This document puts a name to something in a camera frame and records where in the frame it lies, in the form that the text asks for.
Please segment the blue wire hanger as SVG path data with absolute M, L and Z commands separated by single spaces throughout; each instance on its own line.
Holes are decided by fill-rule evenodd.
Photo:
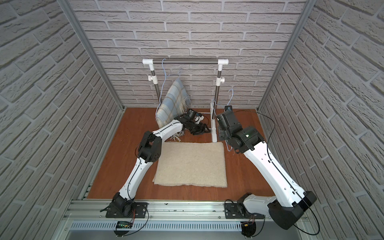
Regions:
M 230 90 L 228 90 L 228 93 L 229 93 L 229 92 L 231 92 L 232 94 L 231 94 L 231 97 L 230 97 L 230 99 L 229 99 L 229 101 L 228 101 L 228 103 L 227 103 L 227 106 L 230 105 L 230 102 L 231 102 L 231 100 L 232 100 L 232 98 L 233 98 L 233 96 L 234 96 L 234 89 L 231 88 Z M 231 151 L 233 150 L 233 147 L 229 148 L 228 142 L 225 141 L 225 143 L 226 143 L 227 151 L 228 151 L 228 152 L 231 152 Z
M 162 59 L 162 68 L 163 68 L 163 71 L 164 71 L 165 79 L 164 79 L 162 87 L 161 87 L 160 96 L 159 96 L 159 105 L 157 106 L 156 112 L 158 111 L 160 105 L 162 104 L 162 94 L 163 94 L 163 89 L 164 89 L 165 82 L 167 81 L 167 77 L 172 75 L 172 74 L 167 75 L 167 72 L 166 72 L 165 67 L 164 67 L 164 61 L 165 60 L 166 59 Z

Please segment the blue plaid fringed scarf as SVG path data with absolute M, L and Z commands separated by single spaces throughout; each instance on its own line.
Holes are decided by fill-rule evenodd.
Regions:
M 154 134 L 161 137 L 162 142 L 184 130 L 183 124 L 175 118 L 183 115 L 189 104 L 190 98 L 183 83 L 180 79 L 176 79 L 155 114 L 160 129 L 154 131 Z

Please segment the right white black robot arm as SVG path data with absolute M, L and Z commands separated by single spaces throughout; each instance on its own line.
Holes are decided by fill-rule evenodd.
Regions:
M 240 199 L 241 205 L 250 214 L 270 216 L 284 230 L 294 226 L 317 201 L 317 196 L 305 191 L 290 177 L 256 128 L 242 127 L 232 106 L 217 115 L 217 121 L 226 143 L 259 170 L 275 194 L 273 197 L 246 194 Z

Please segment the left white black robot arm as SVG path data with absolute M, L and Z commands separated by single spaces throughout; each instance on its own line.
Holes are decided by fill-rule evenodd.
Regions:
M 188 110 L 159 130 L 145 132 L 138 144 L 135 166 L 125 184 L 114 195 L 110 206 L 118 210 L 124 217 L 127 217 L 133 210 L 132 204 L 145 174 L 161 156 L 163 142 L 184 130 L 189 131 L 192 135 L 210 133 L 211 131 L 208 125 L 203 123 L 203 119 L 204 116 L 201 113 Z

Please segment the white steel clothes rack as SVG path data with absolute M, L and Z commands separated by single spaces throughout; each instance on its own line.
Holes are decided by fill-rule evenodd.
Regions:
M 214 121 L 216 116 L 216 107 L 218 102 L 220 85 L 225 82 L 225 78 L 221 76 L 223 66 L 229 64 L 228 59 L 218 59 L 218 60 L 153 60 L 153 59 L 143 59 L 143 64 L 148 65 L 151 74 L 148 76 L 150 82 L 153 82 L 157 97 L 159 99 L 159 105 L 156 109 L 155 119 L 159 127 L 164 127 L 166 124 L 169 124 L 175 117 L 184 114 L 189 109 L 191 103 L 190 96 L 187 93 L 185 86 L 182 84 L 180 77 L 173 81 L 170 89 L 167 93 L 163 93 L 163 88 L 159 87 L 158 76 L 155 73 L 155 64 L 161 64 L 162 67 L 165 64 L 179 64 L 179 65 L 217 65 L 218 66 L 218 76 L 216 79 L 216 90 L 215 97 L 210 103 L 210 130 L 212 134 L 213 142 L 218 140 L 217 137 L 217 128 Z

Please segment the beige wool mat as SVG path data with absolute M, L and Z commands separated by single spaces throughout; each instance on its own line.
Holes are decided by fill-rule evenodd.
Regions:
M 222 143 L 165 142 L 154 184 L 226 188 L 225 151 Z

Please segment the right controller board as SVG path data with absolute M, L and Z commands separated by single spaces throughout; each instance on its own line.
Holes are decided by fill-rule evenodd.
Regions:
M 257 225 L 255 222 L 241 222 L 241 234 L 246 238 L 252 238 L 256 233 Z

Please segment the controller board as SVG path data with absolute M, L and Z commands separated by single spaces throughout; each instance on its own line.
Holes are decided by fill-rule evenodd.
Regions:
M 246 238 L 252 238 L 256 233 L 257 225 L 255 222 L 241 222 L 241 234 Z
M 132 222 L 118 221 L 116 223 L 114 233 L 116 234 L 117 237 L 123 237 L 130 232 L 130 229 L 132 228 L 132 226 L 133 226 Z

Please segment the left controller board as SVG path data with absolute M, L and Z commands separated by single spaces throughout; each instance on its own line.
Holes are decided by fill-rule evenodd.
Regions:
M 133 226 L 132 222 L 118 221 L 116 223 L 114 233 L 116 234 L 117 237 L 123 237 L 130 232 L 130 229 L 132 228 L 132 226 Z

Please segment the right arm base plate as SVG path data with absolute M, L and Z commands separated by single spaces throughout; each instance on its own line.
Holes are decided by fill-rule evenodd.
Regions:
M 242 204 L 233 202 L 232 200 L 225 200 L 224 213 L 226 219 L 263 219 L 265 216 L 261 214 L 249 213 Z

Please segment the aluminium front rail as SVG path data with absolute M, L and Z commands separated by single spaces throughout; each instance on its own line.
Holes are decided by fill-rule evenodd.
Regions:
M 130 233 L 135 231 L 208 231 L 241 232 L 241 222 L 255 222 L 257 232 L 273 222 L 270 216 L 263 219 L 226 219 L 225 201 L 160 201 L 138 200 L 148 203 L 147 215 L 138 218 L 106 218 L 107 200 L 72 200 L 54 233 L 54 240 L 64 240 L 70 231 L 114 231 L 118 221 L 132 222 Z

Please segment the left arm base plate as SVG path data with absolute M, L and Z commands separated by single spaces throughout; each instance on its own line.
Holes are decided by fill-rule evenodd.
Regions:
M 135 217 L 144 219 L 147 215 L 147 207 L 148 203 L 146 202 L 127 203 L 124 206 L 119 206 L 116 202 L 113 202 L 107 207 L 106 218 L 122 219 Z

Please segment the aluminium corner frame post right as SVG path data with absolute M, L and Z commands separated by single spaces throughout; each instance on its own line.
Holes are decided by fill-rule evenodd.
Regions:
M 272 75 L 272 78 L 269 82 L 269 85 L 267 86 L 266 88 L 266 91 L 260 101 L 260 104 L 258 105 L 257 107 L 257 110 L 261 110 L 263 108 L 263 106 L 265 105 L 266 101 L 267 101 L 267 98 L 269 96 L 269 94 L 272 92 L 272 88 L 273 86 L 275 85 L 277 79 L 278 79 L 278 76 L 281 72 L 281 70 L 283 69 L 286 61 L 288 60 L 288 57 L 290 55 L 290 53 L 292 52 L 298 38 L 299 38 L 299 35 L 301 33 L 301 31 L 303 30 L 304 26 L 306 25 L 306 22 L 316 4 L 316 0 L 308 0 L 306 1 L 304 7 L 303 7 L 303 10 L 300 14 L 300 17 L 298 19 L 298 22 L 296 23 L 293 31 L 292 31 L 292 34 L 287 42 L 287 45 L 283 51 L 283 54 L 278 62 L 278 65 Z

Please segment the aluminium corner frame post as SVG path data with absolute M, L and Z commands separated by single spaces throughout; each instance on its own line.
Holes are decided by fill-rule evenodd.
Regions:
M 73 27 L 76 35 L 78 36 L 81 44 L 83 45 L 84 49 L 86 50 L 87 54 L 89 55 L 90 60 L 94 64 L 96 70 L 98 71 L 101 79 L 103 80 L 104 84 L 106 85 L 107 89 L 109 90 L 113 100 L 115 101 L 116 105 L 118 106 L 120 111 L 124 111 L 125 107 L 122 104 L 111 80 L 108 77 L 108 74 L 106 70 L 104 69 L 95 49 L 93 48 L 91 41 L 87 37 L 87 34 L 85 30 L 83 29 L 79 19 L 76 16 L 75 11 L 73 10 L 71 4 L 67 0 L 58 0 L 58 3 L 67 17 L 68 21 L 70 22 L 71 26 Z
M 266 91 L 260 101 L 260 104 L 258 105 L 257 107 L 257 110 L 261 110 L 263 108 L 263 106 L 265 105 L 266 101 L 267 101 L 267 98 L 269 96 L 269 94 L 272 92 L 272 88 L 273 86 L 275 85 L 277 79 L 278 79 L 278 76 L 281 72 L 281 70 L 283 69 L 286 61 L 288 60 L 288 57 L 290 55 L 290 53 L 292 52 L 298 38 L 299 38 L 299 35 L 301 33 L 301 31 L 303 30 L 304 26 L 306 25 L 306 22 L 316 4 L 316 0 L 308 0 L 306 1 L 304 7 L 303 7 L 303 10 L 300 14 L 300 17 L 298 19 L 298 22 L 296 23 L 293 31 L 292 31 L 292 34 L 287 42 L 287 45 L 283 51 L 283 54 L 278 62 L 278 65 L 272 75 L 272 78 L 269 82 L 269 85 L 267 86 L 266 88 Z

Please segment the aluminium corner frame post left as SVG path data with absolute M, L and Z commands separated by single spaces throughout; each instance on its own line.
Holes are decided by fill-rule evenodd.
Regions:
M 95 49 L 93 48 L 91 41 L 87 37 L 87 34 L 85 30 L 83 29 L 79 19 L 76 16 L 75 11 L 73 10 L 71 4 L 67 0 L 58 0 L 58 3 L 67 17 L 68 21 L 70 22 L 71 26 L 73 27 L 76 35 L 78 36 L 81 44 L 83 45 L 84 49 L 86 50 L 87 54 L 89 55 L 90 60 L 94 64 L 96 70 L 98 71 L 101 79 L 103 80 L 104 84 L 106 85 L 107 89 L 109 90 L 113 100 L 115 101 L 116 105 L 118 106 L 120 111 L 124 111 L 125 107 L 122 104 L 111 80 L 108 77 L 108 74 L 106 70 L 104 69 Z

